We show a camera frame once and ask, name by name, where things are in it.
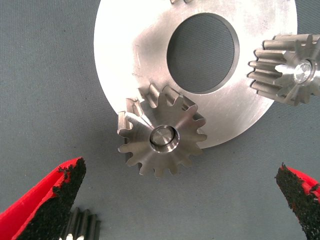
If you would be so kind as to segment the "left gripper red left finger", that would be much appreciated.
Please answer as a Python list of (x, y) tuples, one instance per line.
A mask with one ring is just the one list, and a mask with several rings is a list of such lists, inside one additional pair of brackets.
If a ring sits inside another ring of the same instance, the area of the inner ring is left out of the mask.
[(82, 157), (63, 162), (0, 215), (2, 240), (57, 240), (86, 174)]

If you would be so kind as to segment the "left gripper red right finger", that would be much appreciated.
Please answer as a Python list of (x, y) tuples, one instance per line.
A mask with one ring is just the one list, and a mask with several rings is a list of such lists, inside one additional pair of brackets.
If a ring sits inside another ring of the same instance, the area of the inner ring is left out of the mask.
[(318, 240), (320, 238), (320, 182), (285, 164), (279, 167), (275, 179), (306, 238)]

